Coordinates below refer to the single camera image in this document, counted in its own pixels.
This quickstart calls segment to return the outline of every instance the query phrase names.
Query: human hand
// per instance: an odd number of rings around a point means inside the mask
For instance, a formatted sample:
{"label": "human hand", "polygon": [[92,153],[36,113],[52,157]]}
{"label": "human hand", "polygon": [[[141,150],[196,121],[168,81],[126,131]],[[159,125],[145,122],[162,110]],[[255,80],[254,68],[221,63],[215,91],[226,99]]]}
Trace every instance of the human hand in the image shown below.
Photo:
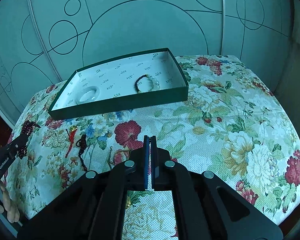
{"label": "human hand", "polygon": [[20,219],[20,212],[17,209],[13,200],[10,199],[7,189],[5,185],[0,181],[0,188],[3,194],[3,206],[0,205],[0,214],[4,212],[4,209],[7,211],[7,218],[10,223],[18,222]]}

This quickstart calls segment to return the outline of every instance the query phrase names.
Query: metal screw head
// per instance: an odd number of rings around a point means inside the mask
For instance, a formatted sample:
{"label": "metal screw head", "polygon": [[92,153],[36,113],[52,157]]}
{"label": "metal screw head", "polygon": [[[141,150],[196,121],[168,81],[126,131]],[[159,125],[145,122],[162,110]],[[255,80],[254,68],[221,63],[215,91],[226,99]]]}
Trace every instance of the metal screw head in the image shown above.
{"label": "metal screw head", "polygon": [[134,166],[134,161],[128,160],[128,161],[126,161],[126,162],[124,163],[124,165],[127,166],[127,167],[133,167],[133,166]]}
{"label": "metal screw head", "polygon": [[164,163],[164,165],[166,165],[167,167],[173,167],[174,166],[174,161],[166,161],[165,163]]}
{"label": "metal screw head", "polygon": [[205,172],[203,173],[203,175],[204,175],[207,179],[212,179],[213,176],[214,176],[213,172],[211,172],[211,171],[205,171]]}
{"label": "metal screw head", "polygon": [[88,171],[85,176],[88,178],[88,179],[93,179],[95,176],[96,176],[96,172],[95,171]]}

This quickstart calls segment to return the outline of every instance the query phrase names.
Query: beaded bracelet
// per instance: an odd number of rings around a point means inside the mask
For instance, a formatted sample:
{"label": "beaded bracelet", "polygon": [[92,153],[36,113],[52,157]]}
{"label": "beaded bracelet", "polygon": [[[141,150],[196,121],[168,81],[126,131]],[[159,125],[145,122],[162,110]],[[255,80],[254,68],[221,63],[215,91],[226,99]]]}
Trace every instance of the beaded bracelet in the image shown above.
{"label": "beaded bracelet", "polygon": [[[141,91],[141,90],[138,88],[138,82],[139,82],[142,78],[144,78],[144,77],[147,77],[149,80],[152,81],[152,88],[151,88],[150,90],[148,90],[148,91]],[[140,76],[140,77],[136,80],[136,82],[135,82],[135,89],[136,89],[136,91],[137,91],[138,93],[151,92],[151,91],[160,90],[160,84],[159,84],[159,81],[158,81],[155,77],[150,76],[150,75],[148,75],[148,74],[145,74],[145,75]]]}

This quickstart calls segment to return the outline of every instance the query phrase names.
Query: fabric-covered table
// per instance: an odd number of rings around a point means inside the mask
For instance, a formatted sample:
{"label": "fabric-covered table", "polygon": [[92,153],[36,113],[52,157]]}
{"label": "fabric-covered table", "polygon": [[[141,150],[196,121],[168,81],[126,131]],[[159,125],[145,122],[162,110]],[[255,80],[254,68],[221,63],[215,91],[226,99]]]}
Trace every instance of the fabric-covered table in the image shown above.
{"label": "fabric-covered table", "polygon": [[[84,163],[99,173],[128,159],[129,150],[142,147],[144,135],[156,135],[158,147],[173,160],[190,171],[213,171],[280,224],[300,203],[300,140],[285,111],[234,56],[177,61],[189,82],[185,102],[54,121],[47,109],[65,81],[36,93],[10,138],[20,134],[25,120],[42,126],[34,128],[27,156],[5,176],[19,209],[32,218],[84,174],[75,146],[82,134],[88,145]],[[71,132],[73,125],[77,130]],[[129,192],[128,197],[123,239],[178,236],[171,192]]]}

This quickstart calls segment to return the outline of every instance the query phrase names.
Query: gold charm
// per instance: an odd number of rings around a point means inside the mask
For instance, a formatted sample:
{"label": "gold charm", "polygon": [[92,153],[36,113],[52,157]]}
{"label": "gold charm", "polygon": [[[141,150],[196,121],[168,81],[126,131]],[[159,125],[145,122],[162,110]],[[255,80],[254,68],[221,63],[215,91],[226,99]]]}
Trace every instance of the gold charm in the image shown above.
{"label": "gold charm", "polygon": [[73,131],[75,131],[75,130],[77,130],[77,126],[76,126],[76,125],[72,125],[72,126],[70,127],[70,132],[73,132]]}
{"label": "gold charm", "polygon": [[128,209],[129,207],[131,207],[131,205],[132,205],[131,199],[130,199],[130,197],[127,196],[125,209]]}

